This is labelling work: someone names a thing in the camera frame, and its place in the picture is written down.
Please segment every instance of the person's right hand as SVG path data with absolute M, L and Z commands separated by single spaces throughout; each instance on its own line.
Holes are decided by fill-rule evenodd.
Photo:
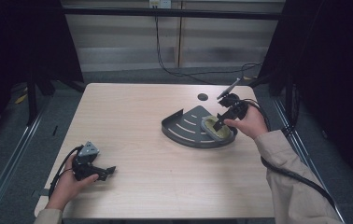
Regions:
M 225 119 L 224 123 L 228 126 L 239 129 L 242 133 L 252 139 L 268 132 L 261 112 L 252 105 L 248 107 L 247 114 L 242 120 Z

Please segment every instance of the hand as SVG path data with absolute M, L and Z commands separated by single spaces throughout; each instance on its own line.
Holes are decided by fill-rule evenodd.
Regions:
M 76 155 L 71 155 L 65 163 L 64 172 L 58 180 L 46 208 L 54 208 L 63 211 L 66 205 L 74 199 L 84 188 L 98 179 L 98 175 L 91 175 L 77 181 L 72 171 L 72 161 Z
M 242 133 L 252 139 L 268 132 L 261 112 L 252 105 L 248 107 L 247 114 L 242 120 L 225 119 L 224 123 L 228 126 L 239 129 Z

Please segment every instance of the gray floor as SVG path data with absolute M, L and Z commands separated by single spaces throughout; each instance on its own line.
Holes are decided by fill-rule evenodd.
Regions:
M 183 69 L 187 73 L 206 71 L 233 71 L 239 68 L 201 68 Z M 241 73 L 210 74 L 195 76 L 213 84 L 228 85 L 240 77 Z M 86 82 L 129 82 L 129 83 L 183 83 L 204 84 L 191 77 L 174 77 L 160 69 L 134 70 L 123 72 L 87 73 Z M 62 84 L 55 83 L 57 91 L 50 97 L 39 96 L 39 108 L 43 109 L 40 123 L 30 139 L 21 161 L 6 185 L 0 199 L 0 223 L 32 223 L 38 198 L 33 195 L 41 189 L 48 176 L 55 157 L 64 140 L 69 124 L 77 109 L 81 93 Z M 19 105 L 13 102 L 20 94 L 21 86 L 15 88 L 10 104 L 0 120 L 0 176 L 13 154 L 16 145 L 26 129 L 28 118 L 27 101 Z M 255 94 L 266 110 L 272 129 L 283 127 L 272 99 L 265 85 L 255 88 Z M 322 136 L 315 119 L 302 107 L 297 131 L 301 136 L 310 158 L 316 165 L 321 179 L 335 199 L 346 223 L 353 223 L 353 171 L 340 158 L 334 144 Z M 109 220 L 73 220 L 65 223 L 112 223 Z M 127 223 L 172 223 L 171 220 L 127 220 Z M 273 218 L 233 219 L 233 220 L 189 220 L 189 223 L 275 223 Z

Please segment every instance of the beige jacket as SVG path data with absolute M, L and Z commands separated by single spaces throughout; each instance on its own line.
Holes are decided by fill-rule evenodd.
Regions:
M 293 171 L 320 185 L 281 131 L 262 134 L 255 143 L 264 159 L 273 166 Z M 273 194 L 276 223 L 342 223 L 328 201 L 316 190 L 270 170 L 267 171 L 267 181 Z M 44 209 L 35 224 L 61 223 L 62 215 L 60 210 Z

